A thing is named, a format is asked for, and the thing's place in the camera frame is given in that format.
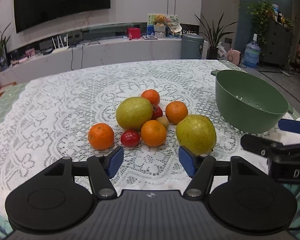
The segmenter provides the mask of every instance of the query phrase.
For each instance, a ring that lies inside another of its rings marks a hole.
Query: colander handle
[[[293,107],[292,105],[289,104],[289,102],[288,102],[288,113],[293,114]]]
[[[217,73],[220,72],[220,71],[221,71],[221,70],[216,69],[216,70],[211,71],[210,74],[211,74],[212,76],[216,76]]]

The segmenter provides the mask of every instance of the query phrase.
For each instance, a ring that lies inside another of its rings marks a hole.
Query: floor
[[[277,88],[286,100],[292,105],[292,107],[300,114],[300,74],[291,72],[290,77],[284,75],[278,68],[263,66],[257,66],[256,69],[244,68],[240,66],[244,71],[253,74],[259,78],[270,83]]]

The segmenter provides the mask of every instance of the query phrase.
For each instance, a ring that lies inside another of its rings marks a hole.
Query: orange
[[[142,126],[141,138],[146,145],[157,147],[166,141],[167,130],[162,123],[150,120]]]
[[[88,132],[88,141],[96,150],[106,150],[114,143],[114,132],[105,123],[93,125]]]
[[[173,124],[178,124],[188,115],[188,108],[183,102],[173,101],[166,106],[166,117]]]
[[[157,106],[160,103],[160,95],[157,91],[153,89],[143,91],[141,97],[148,99],[150,103],[155,106]]]

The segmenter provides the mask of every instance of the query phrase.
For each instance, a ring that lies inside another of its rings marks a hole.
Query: blue gripper pad
[[[117,147],[109,155],[112,156],[110,157],[110,163],[108,169],[106,169],[106,174],[111,179],[116,175],[117,171],[119,170],[123,162],[123,156],[124,156],[123,147]]]
[[[179,147],[179,161],[185,169],[188,176],[192,178],[197,172],[197,169],[194,167],[194,162],[190,150],[187,149],[189,151],[187,152],[183,147],[184,146]]]
[[[295,120],[280,119],[278,126],[281,130],[300,134],[300,122]]]

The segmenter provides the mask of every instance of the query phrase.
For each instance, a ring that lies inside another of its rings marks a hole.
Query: gray trash bin
[[[181,37],[181,59],[201,59],[204,38],[191,33]]]

